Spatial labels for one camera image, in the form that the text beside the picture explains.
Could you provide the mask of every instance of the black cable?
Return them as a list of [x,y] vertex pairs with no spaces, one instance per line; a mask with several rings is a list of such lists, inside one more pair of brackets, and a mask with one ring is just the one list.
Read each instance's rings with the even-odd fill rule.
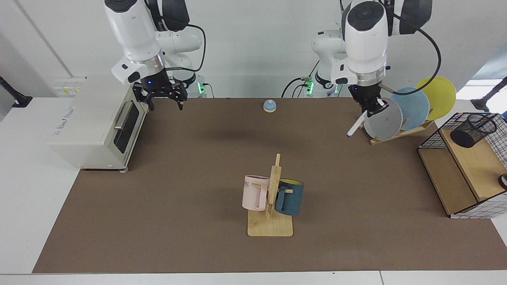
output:
[[203,83],[202,86],[209,86],[211,88],[211,95],[215,98],[215,93],[213,92],[213,86],[209,83]]
[[[153,11],[150,6],[148,5],[148,3],[146,2],[147,0],[144,0],[144,4],[146,5],[146,7],[148,9],[150,9],[151,11]],[[169,21],[171,23],[175,23],[175,24],[178,24],[178,25],[184,25],[186,27],[191,27],[191,28],[196,28],[198,30],[201,31],[202,33],[202,37],[204,38],[204,47],[202,49],[202,59],[201,59],[201,65],[199,66],[198,69],[191,69],[191,68],[186,68],[186,67],[181,67],[181,66],[178,66],[178,67],[168,67],[166,68],[165,70],[166,71],[173,71],[173,70],[187,70],[187,71],[190,71],[190,72],[198,72],[201,70],[203,64],[204,64],[204,58],[206,57],[206,32],[204,32],[204,29],[201,28],[200,26],[198,25],[192,25],[192,24],[185,24],[185,23],[180,23],[180,22],[176,22],[176,21],[173,21],[169,18],[166,18],[166,17],[163,17],[162,15],[160,15],[160,18],[162,18],[164,21]]]
[[421,33],[423,36],[425,36],[430,42],[431,44],[433,44],[433,46],[435,47],[435,51],[437,52],[437,57],[438,57],[438,64],[437,64],[437,68],[435,69],[435,72],[433,73],[433,75],[431,76],[431,78],[429,79],[428,82],[426,82],[426,84],[424,84],[423,86],[417,88],[416,90],[413,90],[413,91],[410,91],[410,92],[407,92],[407,93],[399,93],[399,92],[396,92],[394,91],[393,94],[396,94],[396,95],[410,95],[410,94],[414,94],[416,92],[419,92],[421,91],[422,89],[424,89],[426,86],[428,86],[432,81],[433,79],[435,79],[435,77],[437,76],[437,74],[439,73],[440,71],[440,66],[442,65],[442,55],[440,53],[440,49],[439,49],[439,46],[437,45],[437,43],[435,42],[435,40],[430,36],[428,35],[425,31],[423,31],[421,28],[415,26],[414,24],[412,24],[411,22],[405,20],[404,18],[396,15],[395,13],[391,13],[393,15],[394,18],[398,19],[399,21],[411,26],[412,28],[414,28],[416,31],[418,31],[419,33]]
[[317,61],[317,63],[315,64],[315,66],[313,67],[312,71],[310,71],[310,75],[308,77],[312,77],[312,73],[315,71],[315,69],[317,68],[317,65],[319,64],[320,60]]
[[[315,71],[315,69],[317,68],[317,65],[319,64],[319,62],[320,62],[320,60],[318,60],[318,61],[317,61],[317,63],[316,63],[316,64],[315,64],[315,66],[313,67],[312,71],[310,71],[310,75],[308,75],[308,77],[310,77],[310,78],[312,77],[312,73],[313,73],[313,72]],[[303,88],[301,88],[301,89],[299,90],[299,93],[298,93],[298,98],[299,98],[299,96],[301,95],[301,91],[303,91]]]
[[296,90],[298,89],[298,87],[301,87],[301,90],[303,90],[303,87],[308,87],[308,85],[306,84],[301,84],[301,85],[298,85],[294,88],[294,91],[292,91],[292,98],[294,98],[294,95],[296,93]]
[[301,78],[301,77],[298,77],[298,78],[292,79],[292,81],[290,81],[290,82],[287,84],[287,86],[285,87],[285,89],[283,90],[283,92],[282,92],[282,98],[283,98],[283,96],[285,95],[285,92],[287,91],[287,89],[289,88],[289,86],[290,86],[292,83],[296,82],[297,80],[304,80],[304,79],[303,79],[303,78]]

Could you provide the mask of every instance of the brown mat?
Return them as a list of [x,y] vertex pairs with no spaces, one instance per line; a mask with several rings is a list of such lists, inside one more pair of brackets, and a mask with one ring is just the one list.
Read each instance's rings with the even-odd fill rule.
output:
[[[155,101],[126,174],[81,171],[34,273],[507,269],[490,220],[446,217],[417,154],[377,146],[351,99]],[[253,238],[243,176],[305,182],[294,236]]]

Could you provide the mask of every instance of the green indicator light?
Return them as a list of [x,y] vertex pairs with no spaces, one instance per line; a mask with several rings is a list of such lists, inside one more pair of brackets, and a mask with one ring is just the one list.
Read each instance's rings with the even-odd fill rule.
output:
[[314,85],[314,83],[313,83],[312,80],[310,80],[310,81],[307,82],[307,84],[309,84],[309,86],[306,88],[306,94],[311,95],[313,93],[313,85]]
[[199,93],[204,94],[204,92],[206,92],[206,90],[204,90],[204,86],[202,86],[202,84],[199,82],[197,83],[197,85],[199,86]]

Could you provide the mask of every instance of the mug handle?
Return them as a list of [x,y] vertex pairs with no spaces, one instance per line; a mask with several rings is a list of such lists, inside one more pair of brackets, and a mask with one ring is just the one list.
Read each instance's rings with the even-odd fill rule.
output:
[[268,186],[261,184],[261,190],[259,193],[259,202],[257,203],[257,205],[258,205],[257,209],[262,209],[262,208],[265,209],[267,206],[267,201],[266,201],[266,197],[268,195],[268,188],[267,187]]
[[288,191],[287,186],[280,187],[280,191],[278,191],[278,198],[276,205],[280,204],[280,207],[275,207],[275,210],[277,211],[283,211],[283,201],[285,199],[285,193]]
[[264,199],[262,198],[262,193],[263,192],[267,193],[268,190],[265,189],[265,187],[262,184],[252,183],[252,186],[257,189],[260,189],[259,195],[257,196],[256,202],[255,202],[256,209],[259,210],[259,209],[265,208],[266,207],[266,198],[264,198]]

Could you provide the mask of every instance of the pink mug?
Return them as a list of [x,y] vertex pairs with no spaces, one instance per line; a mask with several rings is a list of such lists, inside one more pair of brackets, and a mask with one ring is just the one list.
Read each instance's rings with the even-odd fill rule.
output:
[[257,175],[245,176],[243,188],[243,208],[251,211],[264,211],[268,203],[269,178]]

